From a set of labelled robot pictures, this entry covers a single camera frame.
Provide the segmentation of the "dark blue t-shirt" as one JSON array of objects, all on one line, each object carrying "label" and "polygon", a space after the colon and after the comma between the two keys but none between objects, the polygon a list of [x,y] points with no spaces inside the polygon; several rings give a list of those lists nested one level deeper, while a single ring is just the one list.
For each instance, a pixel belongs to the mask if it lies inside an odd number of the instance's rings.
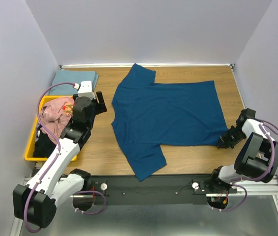
[{"label": "dark blue t-shirt", "polygon": [[227,125],[213,81],[162,84],[134,64],[112,100],[118,145],[143,181],[166,166],[162,145],[214,146]]}]

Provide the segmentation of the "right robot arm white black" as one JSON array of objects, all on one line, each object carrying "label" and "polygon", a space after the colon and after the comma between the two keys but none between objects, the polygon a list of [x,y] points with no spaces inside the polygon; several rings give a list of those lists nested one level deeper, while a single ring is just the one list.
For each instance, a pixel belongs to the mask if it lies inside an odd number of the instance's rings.
[{"label": "right robot arm white black", "polygon": [[278,168],[278,141],[272,134],[278,135],[278,127],[257,119],[255,113],[249,108],[242,110],[236,126],[220,136],[218,148],[234,148],[240,141],[245,139],[246,142],[233,165],[213,170],[208,179],[212,192],[229,190],[239,181],[268,183],[273,178]]}]

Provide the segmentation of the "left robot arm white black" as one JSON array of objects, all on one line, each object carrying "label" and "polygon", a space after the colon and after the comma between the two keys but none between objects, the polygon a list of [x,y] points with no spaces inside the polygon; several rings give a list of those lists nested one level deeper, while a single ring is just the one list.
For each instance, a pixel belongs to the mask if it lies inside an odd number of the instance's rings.
[{"label": "left robot arm white black", "polygon": [[73,116],[53,153],[26,185],[18,184],[12,192],[14,215],[23,220],[31,233],[48,227],[57,208],[70,196],[89,194],[92,199],[103,196],[92,187],[88,172],[75,169],[65,180],[59,181],[65,168],[89,139],[95,116],[107,111],[100,91],[94,97],[75,94],[73,98]]}]

